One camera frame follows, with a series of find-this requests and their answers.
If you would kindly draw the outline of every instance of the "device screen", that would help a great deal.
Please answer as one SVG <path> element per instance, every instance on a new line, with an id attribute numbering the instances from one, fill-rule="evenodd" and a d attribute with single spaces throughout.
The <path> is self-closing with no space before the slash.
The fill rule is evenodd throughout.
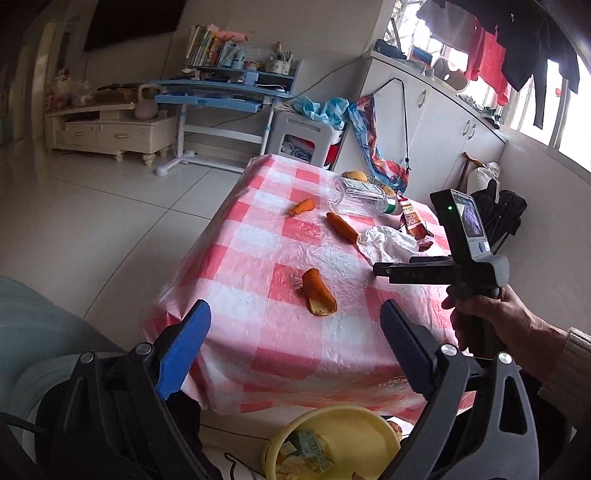
<path id="1" fill-rule="evenodd" d="M 464 226 L 466 236 L 468 238 L 485 236 L 474 199 L 470 196 L 458 195 L 454 192 L 453 200 L 456 203 L 457 212 L 462 219 L 462 225 Z"/>

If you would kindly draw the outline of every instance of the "bottle cap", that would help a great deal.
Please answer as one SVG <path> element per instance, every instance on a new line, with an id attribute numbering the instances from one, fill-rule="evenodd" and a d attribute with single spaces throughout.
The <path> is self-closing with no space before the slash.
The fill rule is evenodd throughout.
<path id="1" fill-rule="evenodd" d="M 400 208 L 400 204 L 398 203 L 397 199 L 386 197 L 386 201 L 388 202 L 388 206 L 386 207 L 386 211 L 384 213 L 389 213 L 390 215 L 399 215 L 402 213 L 402 209 Z"/>

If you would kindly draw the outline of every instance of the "television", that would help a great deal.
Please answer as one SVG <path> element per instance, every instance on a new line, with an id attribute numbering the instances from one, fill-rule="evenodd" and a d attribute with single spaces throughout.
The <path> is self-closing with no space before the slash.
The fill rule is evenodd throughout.
<path id="1" fill-rule="evenodd" d="M 99 0 L 84 51 L 125 40 L 174 32 L 186 0 Z"/>

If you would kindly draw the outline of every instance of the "cabinet door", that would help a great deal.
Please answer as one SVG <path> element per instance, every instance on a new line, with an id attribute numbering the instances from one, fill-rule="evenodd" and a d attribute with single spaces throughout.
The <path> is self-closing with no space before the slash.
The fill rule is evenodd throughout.
<path id="1" fill-rule="evenodd" d="M 466 142 L 462 148 L 462 151 L 458 155 L 456 162 L 452 168 L 449 178 L 447 179 L 444 188 L 456 189 L 457 183 L 462 175 L 462 168 L 464 167 L 465 159 L 462 152 L 466 152 L 472 158 L 475 158 L 482 163 L 496 162 L 499 160 L 505 143 L 497 137 L 494 132 L 491 132 L 485 125 L 482 125 L 477 119 L 472 118 L 470 121 L 470 130 L 466 136 Z M 476 167 L 473 163 L 468 165 L 468 170 L 464 177 L 464 181 L 460 186 L 460 190 L 466 191 L 466 179 L 468 173 L 474 170 Z"/>
<path id="2" fill-rule="evenodd" d="M 405 196 L 431 205 L 429 194 L 443 188 L 470 130 L 472 116 L 433 92 L 410 147 L 410 178 Z"/>
<path id="3" fill-rule="evenodd" d="M 379 69 L 382 68 L 382 65 L 385 65 L 391 70 L 395 70 L 390 75 L 392 81 L 379 92 L 376 92 L 374 96 L 378 148 L 384 160 L 394 160 L 401 164 L 406 157 L 402 82 L 404 82 L 407 107 L 409 147 L 417 135 L 417 128 L 428 109 L 431 97 L 436 92 L 429 85 L 401 70 L 393 69 L 380 61 L 376 61 L 376 63 L 379 64 L 377 65 Z"/>
<path id="4" fill-rule="evenodd" d="M 376 59 L 371 60 L 361 96 L 374 93 L 383 87 L 375 94 L 378 148 L 382 158 L 400 163 L 405 157 L 404 104 L 402 102 L 402 84 L 398 80 L 393 80 L 394 78 L 404 82 L 409 144 L 413 141 L 421 117 L 435 91 L 429 85 L 402 70 Z M 355 134 L 350 128 L 343 137 L 343 146 L 335 165 L 335 172 L 342 173 L 349 170 L 369 172 Z"/>

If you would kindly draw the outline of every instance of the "white plastic bag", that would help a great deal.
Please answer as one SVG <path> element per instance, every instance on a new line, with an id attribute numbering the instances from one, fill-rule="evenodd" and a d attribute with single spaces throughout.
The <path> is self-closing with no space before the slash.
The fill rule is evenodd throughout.
<path id="1" fill-rule="evenodd" d="M 485 167 L 477 168 L 468 175 L 468 181 L 466 186 L 466 193 L 472 195 L 474 192 L 479 190 L 485 190 L 488 187 L 488 183 L 491 180 L 496 181 L 496 198 L 495 202 L 499 202 L 499 191 L 501 189 L 501 183 L 499 182 L 499 176 L 501 174 L 501 168 L 498 163 L 491 162 Z"/>

